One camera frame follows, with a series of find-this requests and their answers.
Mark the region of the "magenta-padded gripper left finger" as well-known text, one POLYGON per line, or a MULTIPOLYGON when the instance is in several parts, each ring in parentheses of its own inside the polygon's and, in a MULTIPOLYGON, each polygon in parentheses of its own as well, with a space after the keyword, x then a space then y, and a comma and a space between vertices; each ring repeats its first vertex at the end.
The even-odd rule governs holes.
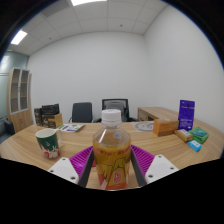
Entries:
POLYGON ((93 147, 88 147, 70 158, 62 157, 49 169, 49 172, 76 185, 85 187, 93 161, 93 147))

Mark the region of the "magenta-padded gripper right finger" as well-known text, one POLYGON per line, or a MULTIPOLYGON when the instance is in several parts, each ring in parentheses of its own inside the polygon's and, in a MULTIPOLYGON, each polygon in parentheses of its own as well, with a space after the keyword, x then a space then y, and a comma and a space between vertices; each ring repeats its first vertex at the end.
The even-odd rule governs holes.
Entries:
POLYGON ((131 146, 131 161, 139 186, 145 186, 178 171, 165 156, 154 156, 134 145, 131 146))

